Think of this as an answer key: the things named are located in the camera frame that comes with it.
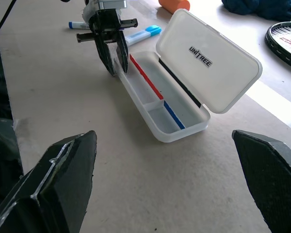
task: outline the black cable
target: black cable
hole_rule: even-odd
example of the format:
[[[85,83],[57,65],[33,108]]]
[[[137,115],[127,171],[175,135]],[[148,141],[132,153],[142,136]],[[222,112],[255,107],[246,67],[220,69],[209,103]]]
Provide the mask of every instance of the black cable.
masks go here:
[[[12,10],[14,4],[15,4],[15,2],[16,2],[16,0],[12,0],[12,1],[11,1],[11,3],[10,3],[10,5],[9,5],[8,9],[6,10],[6,12],[5,12],[3,18],[2,18],[1,21],[0,21],[0,29],[1,29],[1,27],[3,26],[3,24],[4,24],[5,20],[6,20],[6,18],[9,16],[9,14],[10,14],[10,12],[11,12],[11,10]]]

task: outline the tennis racket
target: tennis racket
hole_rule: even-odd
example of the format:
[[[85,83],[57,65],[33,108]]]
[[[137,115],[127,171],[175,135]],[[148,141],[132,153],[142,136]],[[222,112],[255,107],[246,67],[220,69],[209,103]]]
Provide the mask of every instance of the tennis racket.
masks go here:
[[[265,35],[265,42],[274,54],[291,66],[291,22],[270,27]]]

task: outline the orange object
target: orange object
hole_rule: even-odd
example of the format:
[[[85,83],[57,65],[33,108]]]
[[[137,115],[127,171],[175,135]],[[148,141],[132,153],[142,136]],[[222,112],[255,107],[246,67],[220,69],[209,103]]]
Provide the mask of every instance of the orange object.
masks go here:
[[[190,2],[188,0],[159,0],[159,3],[172,14],[177,9],[190,9]]]

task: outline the dark blue cloth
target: dark blue cloth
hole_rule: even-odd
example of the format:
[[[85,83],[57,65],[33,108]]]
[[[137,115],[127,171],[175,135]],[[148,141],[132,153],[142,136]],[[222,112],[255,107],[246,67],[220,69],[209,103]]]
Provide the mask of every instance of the dark blue cloth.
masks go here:
[[[247,15],[257,14],[265,19],[291,20],[291,0],[222,0],[230,12]]]

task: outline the white plastic box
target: white plastic box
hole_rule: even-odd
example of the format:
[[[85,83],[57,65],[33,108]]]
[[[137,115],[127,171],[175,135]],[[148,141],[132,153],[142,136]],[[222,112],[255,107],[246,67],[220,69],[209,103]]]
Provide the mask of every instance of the white plastic box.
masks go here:
[[[151,51],[130,55],[120,80],[154,136],[172,142],[207,128],[261,76],[253,56],[180,9]]]

